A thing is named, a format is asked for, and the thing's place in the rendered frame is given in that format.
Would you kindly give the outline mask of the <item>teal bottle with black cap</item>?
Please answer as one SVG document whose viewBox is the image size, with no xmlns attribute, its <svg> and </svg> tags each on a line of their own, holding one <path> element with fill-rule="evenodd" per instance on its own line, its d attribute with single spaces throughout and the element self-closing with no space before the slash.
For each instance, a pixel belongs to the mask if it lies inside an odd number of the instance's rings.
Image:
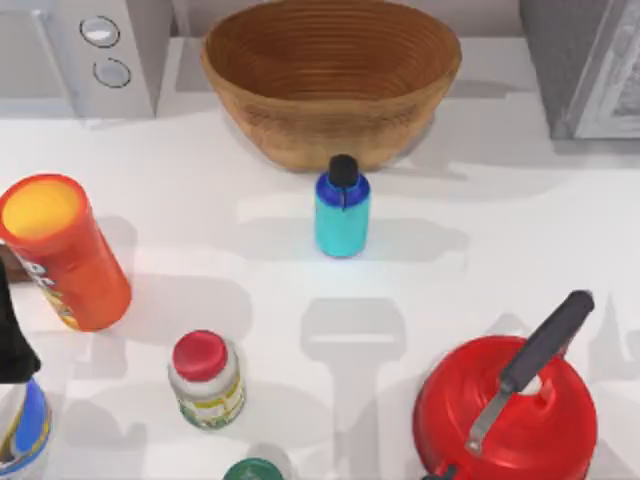
<svg viewBox="0 0 640 480">
<path fill-rule="evenodd" d="M 365 247 L 372 191 L 357 160 L 347 154 L 333 156 L 314 189 L 316 246 L 333 258 L 350 258 Z"/>
</svg>

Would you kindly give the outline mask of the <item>woven brown basket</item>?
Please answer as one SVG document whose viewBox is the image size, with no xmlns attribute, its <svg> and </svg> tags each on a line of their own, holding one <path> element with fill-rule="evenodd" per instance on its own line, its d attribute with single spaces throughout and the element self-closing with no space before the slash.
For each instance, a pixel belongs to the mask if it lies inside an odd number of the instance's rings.
<svg viewBox="0 0 640 480">
<path fill-rule="evenodd" d="M 447 24 L 389 0 L 271 0 L 217 22 L 201 49 L 235 125 L 297 171 L 337 154 L 380 168 L 425 131 L 461 62 Z"/>
</svg>

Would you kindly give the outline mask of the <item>white jar with red lid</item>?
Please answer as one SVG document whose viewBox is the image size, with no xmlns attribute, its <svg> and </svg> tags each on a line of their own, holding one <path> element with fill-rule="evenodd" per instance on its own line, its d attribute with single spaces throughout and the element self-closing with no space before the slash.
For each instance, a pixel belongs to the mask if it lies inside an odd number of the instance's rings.
<svg viewBox="0 0 640 480">
<path fill-rule="evenodd" d="M 174 345 L 168 379 L 184 418 L 202 430 L 231 424 L 245 403 L 239 357 L 232 342 L 210 330 L 194 330 Z"/>
</svg>

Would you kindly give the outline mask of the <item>orange cylindrical can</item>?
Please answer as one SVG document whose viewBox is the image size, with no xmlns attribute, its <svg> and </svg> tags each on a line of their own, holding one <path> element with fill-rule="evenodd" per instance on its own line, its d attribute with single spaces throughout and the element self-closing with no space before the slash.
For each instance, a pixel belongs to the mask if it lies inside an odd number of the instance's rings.
<svg viewBox="0 0 640 480">
<path fill-rule="evenodd" d="M 9 187 L 0 195 L 0 239 L 70 328 L 103 330 L 126 313 L 129 280 L 76 180 L 37 174 Z"/>
</svg>

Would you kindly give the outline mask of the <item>round microwave knob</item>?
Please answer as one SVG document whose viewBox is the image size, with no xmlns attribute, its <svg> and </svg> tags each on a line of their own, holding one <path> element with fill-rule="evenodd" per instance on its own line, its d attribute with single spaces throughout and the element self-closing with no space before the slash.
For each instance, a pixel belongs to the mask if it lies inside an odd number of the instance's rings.
<svg viewBox="0 0 640 480">
<path fill-rule="evenodd" d="M 99 84 L 110 89 L 124 88 L 132 79 L 130 68 L 115 58 L 106 58 L 94 62 L 92 73 Z"/>
<path fill-rule="evenodd" d="M 97 48 L 111 48 L 120 39 L 118 25 L 105 16 L 94 16 L 84 19 L 79 24 L 82 38 Z"/>
</svg>

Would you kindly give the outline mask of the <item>pale microwave oven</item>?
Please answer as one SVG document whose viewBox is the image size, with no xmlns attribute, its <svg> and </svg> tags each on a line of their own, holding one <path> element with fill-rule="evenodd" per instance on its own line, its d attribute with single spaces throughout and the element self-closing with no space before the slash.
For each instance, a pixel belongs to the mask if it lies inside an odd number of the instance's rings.
<svg viewBox="0 0 640 480">
<path fill-rule="evenodd" d="M 87 43 L 82 20 L 120 29 L 111 48 Z M 156 114 L 174 24 L 172 0 L 0 0 L 0 118 L 141 119 Z M 99 84 L 93 63 L 131 70 L 121 89 Z"/>
</svg>

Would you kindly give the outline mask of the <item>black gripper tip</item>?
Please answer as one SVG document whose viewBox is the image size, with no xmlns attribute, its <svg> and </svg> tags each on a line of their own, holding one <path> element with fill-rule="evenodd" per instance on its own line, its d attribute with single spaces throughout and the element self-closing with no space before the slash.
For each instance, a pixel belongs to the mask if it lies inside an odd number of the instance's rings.
<svg viewBox="0 0 640 480">
<path fill-rule="evenodd" d="M 0 259 L 0 385 L 27 383 L 41 366 L 39 356 L 20 328 L 4 262 Z"/>
</svg>

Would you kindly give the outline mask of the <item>white and blue bottle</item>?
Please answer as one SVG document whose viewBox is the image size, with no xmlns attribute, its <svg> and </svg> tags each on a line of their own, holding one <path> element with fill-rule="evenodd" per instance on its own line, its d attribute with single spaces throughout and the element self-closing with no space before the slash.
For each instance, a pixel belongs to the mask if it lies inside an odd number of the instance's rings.
<svg viewBox="0 0 640 480">
<path fill-rule="evenodd" d="M 26 480 L 46 451 L 53 411 L 39 383 L 0 385 L 0 480 Z"/>
</svg>

